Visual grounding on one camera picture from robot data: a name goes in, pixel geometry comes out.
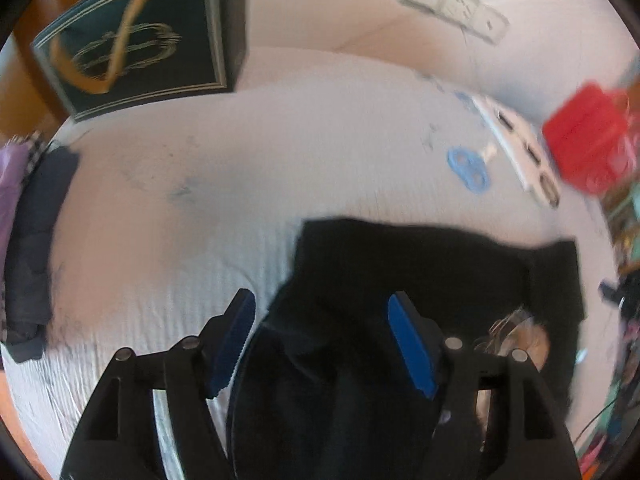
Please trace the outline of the dark gift bag gold ribbon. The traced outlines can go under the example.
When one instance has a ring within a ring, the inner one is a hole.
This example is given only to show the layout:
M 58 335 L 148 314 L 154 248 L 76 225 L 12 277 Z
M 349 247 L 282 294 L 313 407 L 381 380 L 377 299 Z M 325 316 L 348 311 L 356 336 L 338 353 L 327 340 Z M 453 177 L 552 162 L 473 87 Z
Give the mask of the dark gift bag gold ribbon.
M 80 0 L 32 42 L 76 122 L 231 92 L 246 51 L 246 0 Z

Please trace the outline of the black garment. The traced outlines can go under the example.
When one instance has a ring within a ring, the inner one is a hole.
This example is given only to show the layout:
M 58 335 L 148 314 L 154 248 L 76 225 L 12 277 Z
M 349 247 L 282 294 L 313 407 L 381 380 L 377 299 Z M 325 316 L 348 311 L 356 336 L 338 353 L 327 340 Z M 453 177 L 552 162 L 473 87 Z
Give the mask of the black garment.
M 241 479 L 576 479 L 577 249 L 314 220 L 247 347 Z

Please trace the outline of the white tablecloth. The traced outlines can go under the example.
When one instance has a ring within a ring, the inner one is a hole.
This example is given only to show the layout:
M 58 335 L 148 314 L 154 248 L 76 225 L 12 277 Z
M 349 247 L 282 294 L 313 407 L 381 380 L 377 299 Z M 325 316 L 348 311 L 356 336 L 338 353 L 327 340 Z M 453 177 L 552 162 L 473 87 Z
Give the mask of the white tablecloth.
M 449 224 L 506 244 L 574 238 L 586 317 L 567 427 L 584 444 L 608 400 L 618 334 L 598 287 L 615 263 L 599 203 L 564 188 L 550 209 L 503 153 L 474 194 L 450 148 L 494 140 L 469 93 L 370 58 L 260 48 L 235 92 L 69 122 L 79 166 L 50 257 L 41 359 L 4 368 L 24 433 L 52 477 L 120 347 L 163 350 L 246 287 L 266 310 L 310 218 Z

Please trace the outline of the white paper sheet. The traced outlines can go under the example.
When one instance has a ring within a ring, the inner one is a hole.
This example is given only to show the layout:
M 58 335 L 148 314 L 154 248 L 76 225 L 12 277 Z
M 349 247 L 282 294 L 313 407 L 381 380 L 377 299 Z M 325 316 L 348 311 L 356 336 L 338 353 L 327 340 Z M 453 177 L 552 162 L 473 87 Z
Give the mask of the white paper sheet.
M 561 192 L 550 159 L 539 142 L 537 130 L 515 110 L 489 96 L 471 96 L 480 116 L 510 160 L 522 188 L 539 203 L 559 207 Z

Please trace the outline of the folded purple garment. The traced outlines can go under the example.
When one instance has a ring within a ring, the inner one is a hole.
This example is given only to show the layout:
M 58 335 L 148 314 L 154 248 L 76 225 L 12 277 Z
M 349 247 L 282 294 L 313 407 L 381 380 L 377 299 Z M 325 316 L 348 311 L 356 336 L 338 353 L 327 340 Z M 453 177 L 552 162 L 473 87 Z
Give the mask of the folded purple garment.
M 14 136 L 1 147 L 1 273 L 6 265 L 6 253 L 13 229 L 18 201 L 25 182 L 39 164 L 47 148 L 39 131 L 29 136 Z

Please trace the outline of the blue handled scissors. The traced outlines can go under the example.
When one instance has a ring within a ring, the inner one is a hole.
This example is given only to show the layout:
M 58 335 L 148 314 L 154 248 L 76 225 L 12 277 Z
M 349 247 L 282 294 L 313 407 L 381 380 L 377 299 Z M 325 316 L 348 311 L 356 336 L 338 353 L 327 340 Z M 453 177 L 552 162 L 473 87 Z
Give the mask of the blue handled scissors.
M 464 186 L 470 192 L 480 195 L 491 187 L 488 164 L 497 152 L 497 147 L 493 143 L 488 143 L 479 152 L 458 146 L 448 150 L 447 162 L 451 171 Z

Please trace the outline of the white wall socket panel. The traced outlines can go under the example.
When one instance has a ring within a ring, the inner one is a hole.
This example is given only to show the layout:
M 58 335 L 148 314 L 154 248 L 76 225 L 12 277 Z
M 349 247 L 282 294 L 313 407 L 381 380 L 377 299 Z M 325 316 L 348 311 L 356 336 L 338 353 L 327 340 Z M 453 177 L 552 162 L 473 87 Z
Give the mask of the white wall socket panel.
M 509 31 L 509 20 L 499 11 L 480 0 L 399 0 L 404 6 L 433 14 L 447 23 L 457 25 L 482 38 L 488 44 L 498 44 Z

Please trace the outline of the red plastic storage case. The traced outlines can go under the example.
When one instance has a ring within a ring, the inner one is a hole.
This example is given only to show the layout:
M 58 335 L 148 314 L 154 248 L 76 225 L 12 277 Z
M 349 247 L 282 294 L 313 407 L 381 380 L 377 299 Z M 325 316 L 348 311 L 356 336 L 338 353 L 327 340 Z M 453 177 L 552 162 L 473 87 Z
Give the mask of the red plastic storage case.
M 639 111 L 628 92 L 583 84 L 542 125 L 560 177 L 589 195 L 602 195 L 638 169 Z

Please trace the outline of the folded navy garment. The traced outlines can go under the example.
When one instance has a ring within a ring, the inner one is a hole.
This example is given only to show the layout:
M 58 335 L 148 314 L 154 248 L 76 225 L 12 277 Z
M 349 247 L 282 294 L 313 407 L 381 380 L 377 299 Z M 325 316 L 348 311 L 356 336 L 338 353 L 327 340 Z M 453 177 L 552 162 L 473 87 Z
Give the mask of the folded navy garment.
M 54 228 L 79 165 L 65 146 L 45 154 L 17 203 L 4 269 L 6 339 L 17 363 L 39 360 L 52 318 L 50 253 Z

